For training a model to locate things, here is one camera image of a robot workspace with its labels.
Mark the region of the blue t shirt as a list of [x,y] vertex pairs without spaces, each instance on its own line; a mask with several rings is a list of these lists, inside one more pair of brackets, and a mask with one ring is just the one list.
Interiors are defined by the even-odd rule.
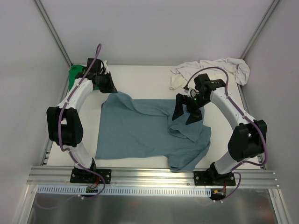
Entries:
[[95,158],[116,160],[165,156],[171,171],[192,171],[206,156],[211,128],[203,121],[186,125],[184,113],[172,120],[173,99],[132,99],[112,93],[101,106]]

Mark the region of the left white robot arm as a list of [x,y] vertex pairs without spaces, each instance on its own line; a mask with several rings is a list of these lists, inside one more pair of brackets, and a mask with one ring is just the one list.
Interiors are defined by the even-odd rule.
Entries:
[[81,177],[86,182],[95,181],[97,171],[92,168],[94,159],[83,143],[84,129],[79,111],[94,89],[104,94],[117,92],[107,61],[89,58],[87,66],[75,76],[66,97],[57,106],[49,107],[46,112],[49,139],[62,152],[69,154],[75,168],[82,169]]

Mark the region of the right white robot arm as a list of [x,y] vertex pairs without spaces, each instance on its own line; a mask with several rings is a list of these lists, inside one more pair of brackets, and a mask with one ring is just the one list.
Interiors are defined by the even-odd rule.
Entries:
[[222,79],[211,80],[208,74],[198,75],[194,79],[195,94],[176,95],[176,104],[172,120],[188,112],[186,125],[201,121],[202,107],[213,103],[229,122],[233,133],[228,142],[228,151],[199,177],[199,181],[208,185],[221,185],[233,176],[232,171],[249,158],[266,152],[267,125],[256,120],[241,109],[228,93],[228,82]]

